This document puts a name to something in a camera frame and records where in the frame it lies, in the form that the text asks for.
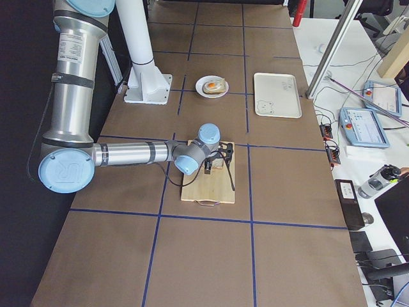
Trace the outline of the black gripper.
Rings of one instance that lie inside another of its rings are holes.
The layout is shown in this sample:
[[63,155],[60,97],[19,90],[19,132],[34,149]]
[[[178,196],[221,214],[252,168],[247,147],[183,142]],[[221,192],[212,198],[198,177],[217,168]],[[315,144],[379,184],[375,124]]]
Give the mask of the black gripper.
[[204,160],[204,173],[206,175],[211,174],[213,161],[220,158],[220,152],[218,150],[211,152],[211,155]]

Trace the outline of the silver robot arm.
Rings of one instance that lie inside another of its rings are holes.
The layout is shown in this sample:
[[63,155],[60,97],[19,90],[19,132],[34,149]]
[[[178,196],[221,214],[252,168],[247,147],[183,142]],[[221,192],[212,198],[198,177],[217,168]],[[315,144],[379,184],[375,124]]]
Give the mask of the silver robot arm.
[[172,77],[155,64],[141,1],[55,1],[59,49],[52,75],[52,121],[42,137],[38,176],[46,188],[56,193],[83,189],[97,167],[172,161],[182,173],[190,175],[219,152],[220,131],[212,123],[202,125],[189,145],[175,141],[93,141],[89,121],[98,48],[107,36],[113,10],[119,15],[130,53],[130,101],[164,105],[168,100]]

